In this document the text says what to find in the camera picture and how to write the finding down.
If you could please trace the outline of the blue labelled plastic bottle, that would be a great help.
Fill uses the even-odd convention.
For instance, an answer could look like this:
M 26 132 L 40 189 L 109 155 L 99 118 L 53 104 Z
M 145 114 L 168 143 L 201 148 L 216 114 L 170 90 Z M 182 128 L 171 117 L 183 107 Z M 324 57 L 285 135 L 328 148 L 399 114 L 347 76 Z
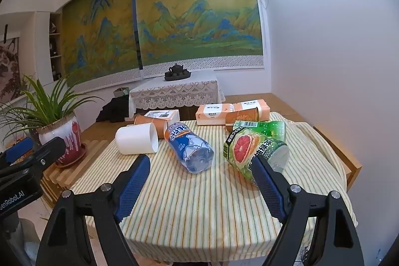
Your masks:
M 193 133 L 186 124 L 181 122 L 171 124 L 164 133 L 164 139 L 188 172 L 199 174 L 211 167 L 213 148 L 207 141 Z

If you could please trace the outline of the white paper cup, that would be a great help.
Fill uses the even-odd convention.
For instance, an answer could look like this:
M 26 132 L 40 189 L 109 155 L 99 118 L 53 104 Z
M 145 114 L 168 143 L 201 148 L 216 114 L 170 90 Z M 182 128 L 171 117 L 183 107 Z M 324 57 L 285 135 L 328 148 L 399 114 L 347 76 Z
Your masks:
M 123 155 L 139 155 L 158 151 L 158 134 L 153 123 L 119 128 L 115 135 L 116 146 Z

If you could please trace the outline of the brown paper cup right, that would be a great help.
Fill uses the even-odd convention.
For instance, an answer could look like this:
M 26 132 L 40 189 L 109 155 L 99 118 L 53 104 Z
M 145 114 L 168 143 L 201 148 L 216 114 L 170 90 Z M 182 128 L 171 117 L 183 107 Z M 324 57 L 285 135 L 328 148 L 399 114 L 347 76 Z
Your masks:
M 259 121 L 258 108 L 242 109 L 226 114 L 225 126 L 228 132 L 233 130 L 236 121 Z

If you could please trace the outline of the green potted plant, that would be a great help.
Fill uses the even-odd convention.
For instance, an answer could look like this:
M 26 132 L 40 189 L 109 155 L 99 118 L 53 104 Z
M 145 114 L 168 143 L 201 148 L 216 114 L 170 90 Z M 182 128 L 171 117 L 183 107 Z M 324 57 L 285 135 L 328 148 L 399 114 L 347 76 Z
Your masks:
M 45 90 L 40 80 L 24 76 L 24 81 L 24 104 L 17 106 L 1 103 L 2 140 L 50 126 L 73 114 L 81 105 L 100 100 L 99 96 L 76 91 L 76 84 L 70 84 L 67 77 L 57 80 L 51 92 Z

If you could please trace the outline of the striped yellow tablecloth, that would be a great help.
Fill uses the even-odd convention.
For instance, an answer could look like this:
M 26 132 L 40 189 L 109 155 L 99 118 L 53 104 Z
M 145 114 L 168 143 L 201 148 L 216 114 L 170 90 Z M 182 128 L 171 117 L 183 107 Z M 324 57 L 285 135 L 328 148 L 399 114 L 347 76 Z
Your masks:
M 346 173 L 327 141 L 306 122 L 285 119 L 290 150 L 283 175 L 311 193 L 341 193 L 357 226 L 347 194 Z M 132 213 L 120 223 L 130 249 L 157 261 L 235 261 L 266 256 L 281 228 L 271 217 L 258 188 L 223 156 L 229 135 L 224 126 L 198 126 L 184 121 L 214 150 L 211 168 L 189 173 L 168 142 L 148 154 L 151 170 Z M 72 186 L 75 194 L 92 192 L 112 183 L 137 155 L 121 155 L 113 140 Z

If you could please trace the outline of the green landscape painting left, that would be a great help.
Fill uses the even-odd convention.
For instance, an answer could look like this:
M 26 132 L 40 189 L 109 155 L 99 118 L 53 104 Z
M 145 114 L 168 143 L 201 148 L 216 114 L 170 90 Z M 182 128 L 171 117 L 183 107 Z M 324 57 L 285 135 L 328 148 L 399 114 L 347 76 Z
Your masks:
M 65 4 L 62 49 L 71 84 L 137 71 L 133 1 L 71 0 Z

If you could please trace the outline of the green landscape painting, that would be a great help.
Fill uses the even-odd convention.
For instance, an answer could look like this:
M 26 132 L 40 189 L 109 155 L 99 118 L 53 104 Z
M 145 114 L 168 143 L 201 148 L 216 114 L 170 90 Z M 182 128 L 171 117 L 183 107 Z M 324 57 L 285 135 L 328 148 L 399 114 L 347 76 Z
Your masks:
M 144 68 L 257 68 L 263 46 L 257 0 L 135 0 Z
M 71 84 L 137 71 L 133 1 L 71 0 L 65 4 L 62 49 Z

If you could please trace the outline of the green grapefruit tea bottle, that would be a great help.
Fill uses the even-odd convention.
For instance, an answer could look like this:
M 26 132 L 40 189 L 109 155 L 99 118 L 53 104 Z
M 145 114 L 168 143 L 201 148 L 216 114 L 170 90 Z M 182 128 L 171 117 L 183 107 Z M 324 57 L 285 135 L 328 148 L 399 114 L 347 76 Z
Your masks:
M 261 155 L 276 172 L 282 172 L 290 158 L 283 121 L 236 121 L 223 147 L 224 158 L 250 182 L 252 159 Z

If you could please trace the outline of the white small carton box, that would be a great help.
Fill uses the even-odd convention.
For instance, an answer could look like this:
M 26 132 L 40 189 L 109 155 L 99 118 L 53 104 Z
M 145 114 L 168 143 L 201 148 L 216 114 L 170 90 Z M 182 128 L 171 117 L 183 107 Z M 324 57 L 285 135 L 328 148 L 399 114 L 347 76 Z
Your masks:
M 180 121 L 180 113 L 177 109 L 165 109 L 165 110 L 152 110 L 145 114 L 146 117 L 164 119 L 169 124 L 174 124 Z

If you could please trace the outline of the orange tissue pack right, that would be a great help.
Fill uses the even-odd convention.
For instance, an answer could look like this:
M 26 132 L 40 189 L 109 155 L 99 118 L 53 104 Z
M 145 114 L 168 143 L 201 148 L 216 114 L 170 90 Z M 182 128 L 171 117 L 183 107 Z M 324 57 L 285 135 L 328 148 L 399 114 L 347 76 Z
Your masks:
M 235 111 L 257 109 L 260 121 L 267 121 L 270 119 L 271 109 L 269 108 L 264 99 L 254 99 L 254 100 L 247 100 L 239 103 L 234 103 L 233 107 Z

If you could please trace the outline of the wooden table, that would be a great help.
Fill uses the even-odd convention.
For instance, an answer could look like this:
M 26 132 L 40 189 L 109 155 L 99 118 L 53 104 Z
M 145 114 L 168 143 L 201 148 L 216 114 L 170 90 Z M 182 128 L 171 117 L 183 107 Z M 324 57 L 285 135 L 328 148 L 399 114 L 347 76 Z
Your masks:
M 225 97 L 226 102 L 228 103 L 237 103 L 255 98 L 264 99 L 268 106 L 271 108 L 271 111 L 278 112 L 288 120 L 295 122 L 305 121 L 305 118 L 302 117 L 294 108 L 289 106 L 287 103 L 285 103 L 283 100 L 281 100 L 272 93 L 242 94 Z M 83 139 L 112 141 L 114 139 L 116 130 L 119 127 L 132 124 L 132 121 L 119 121 L 116 123 L 102 121 L 100 123 L 97 123 L 96 119 L 104 105 L 105 103 L 99 100 L 96 103 L 85 104 L 81 108 L 76 110 L 76 115 L 81 126 L 81 130 L 83 131 Z M 336 155 L 341 160 L 347 178 L 347 187 L 351 188 L 360 173 L 362 164 L 357 158 L 355 158 L 355 156 L 353 156 L 353 154 L 349 152 L 349 150 L 344 149 L 344 147 L 339 144 L 337 140 L 330 140 L 324 134 L 322 134 L 321 136 L 329 143 L 330 147 L 334 150 Z

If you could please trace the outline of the orange tissue pack left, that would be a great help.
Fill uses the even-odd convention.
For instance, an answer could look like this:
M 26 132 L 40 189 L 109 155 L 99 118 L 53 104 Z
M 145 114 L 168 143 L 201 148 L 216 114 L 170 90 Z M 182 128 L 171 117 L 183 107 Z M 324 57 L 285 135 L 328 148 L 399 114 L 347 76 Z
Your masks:
M 220 126 L 225 124 L 226 115 L 234 111 L 233 104 L 200 105 L 196 112 L 196 122 L 199 126 Z

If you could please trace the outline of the white lace covered table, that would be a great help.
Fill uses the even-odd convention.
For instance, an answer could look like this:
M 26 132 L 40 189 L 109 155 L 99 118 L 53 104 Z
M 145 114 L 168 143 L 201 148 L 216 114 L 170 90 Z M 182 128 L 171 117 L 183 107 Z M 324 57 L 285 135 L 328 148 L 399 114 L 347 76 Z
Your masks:
M 129 92 L 128 117 L 131 121 L 138 110 L 172 109 L 206 104 L 220 104 L 225 97 L 212 70 L 193 72 L 189 78 L 165 81 L 163 77 L 150 78 Z

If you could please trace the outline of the red floral wall picture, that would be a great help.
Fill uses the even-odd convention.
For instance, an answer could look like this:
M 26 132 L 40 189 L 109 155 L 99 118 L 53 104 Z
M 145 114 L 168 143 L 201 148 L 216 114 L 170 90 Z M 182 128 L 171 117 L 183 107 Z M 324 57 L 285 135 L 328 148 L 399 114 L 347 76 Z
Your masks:
M 20 71 L 18 61 L 19 38 L 1 41 L 0 100 L 7 103 L 20 96 Z

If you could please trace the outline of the wooden wall shelf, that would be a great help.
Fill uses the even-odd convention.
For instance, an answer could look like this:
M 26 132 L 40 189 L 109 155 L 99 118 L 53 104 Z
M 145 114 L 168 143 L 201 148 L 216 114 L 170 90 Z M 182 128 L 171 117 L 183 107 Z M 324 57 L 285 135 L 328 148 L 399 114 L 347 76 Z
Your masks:
M 62 13 L 50 13 L 49 18 L 49 54 L 53 81 L 64 75 L 62 53 Z

